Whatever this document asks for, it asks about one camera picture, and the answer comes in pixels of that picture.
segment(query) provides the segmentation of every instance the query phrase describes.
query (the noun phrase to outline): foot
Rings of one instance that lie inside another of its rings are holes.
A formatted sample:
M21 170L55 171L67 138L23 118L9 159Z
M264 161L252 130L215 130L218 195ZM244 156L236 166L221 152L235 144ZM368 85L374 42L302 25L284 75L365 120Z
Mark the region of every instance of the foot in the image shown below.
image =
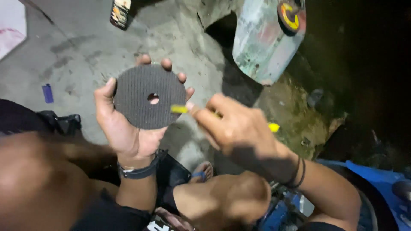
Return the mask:
M211 165L211 163L208 162L208 161L201 163L201 164L196 168L196 170L194 170L193 174L194 174L194 173L201 172L201 171L203 171L203 172L204 172L204 175L205 175L204 181L203 181L203 178L202 178L201 176L196 176L196 177L192 177L188 183L189 183L189 184L190 184L190 183L204 183L204 182L206 182L207 180L211 179L212 176L213 176L213 174L214 174L214 173L213 173L213 169L212 169L212 165Z

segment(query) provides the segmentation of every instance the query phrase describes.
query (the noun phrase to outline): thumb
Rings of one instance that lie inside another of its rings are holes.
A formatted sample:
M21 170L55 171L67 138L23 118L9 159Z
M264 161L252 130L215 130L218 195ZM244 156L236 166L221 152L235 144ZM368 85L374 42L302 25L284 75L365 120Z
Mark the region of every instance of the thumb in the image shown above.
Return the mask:
M108 115L114 111L113 94L117 79L110 78L107 83L94 91L97 114Z

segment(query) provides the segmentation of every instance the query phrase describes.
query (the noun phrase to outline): yellow pencil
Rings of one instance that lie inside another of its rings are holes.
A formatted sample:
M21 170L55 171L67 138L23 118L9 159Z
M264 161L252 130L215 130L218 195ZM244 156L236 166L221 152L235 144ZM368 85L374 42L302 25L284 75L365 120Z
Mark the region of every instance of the yellow pencil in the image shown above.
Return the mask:
M171 112L172 113L187 113L188 109L182 105L171 105ZM271 132L277 132L280 126L275 123L268 123L268 127L270 128Z

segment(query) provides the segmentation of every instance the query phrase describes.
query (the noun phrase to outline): bracelet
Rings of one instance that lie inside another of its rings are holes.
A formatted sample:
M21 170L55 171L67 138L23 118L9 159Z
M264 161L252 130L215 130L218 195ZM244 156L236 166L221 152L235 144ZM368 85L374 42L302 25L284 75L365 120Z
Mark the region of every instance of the bracelet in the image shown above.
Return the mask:
M289 189L296 189L301 186L302 182L304 181L305 177L305 160L302 159L302 175L301 175L301 180L298 182L297 185L294 185L292 187L288 187Z
M301 157L298 156L298 165L297 165L296 170L293 172L293 175L291 176L291 179L289 181L287 181L286 183L284 183L283 185L285 185L287 187L292 187L294 181L296 180L298 170L300 169L300 159L301 159Z

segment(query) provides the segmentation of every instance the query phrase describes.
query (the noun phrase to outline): cutting disc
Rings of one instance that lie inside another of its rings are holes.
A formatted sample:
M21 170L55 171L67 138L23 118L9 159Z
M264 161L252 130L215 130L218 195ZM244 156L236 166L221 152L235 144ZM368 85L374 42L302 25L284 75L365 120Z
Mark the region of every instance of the cutting disc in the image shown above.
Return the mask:
M151 104L149 97L158 96ZM169 126L181 114L171 113L172 104L185 105L185 88L176 74L159 65L144 65L128 69L117 80L115 109L129 122L142 129Z

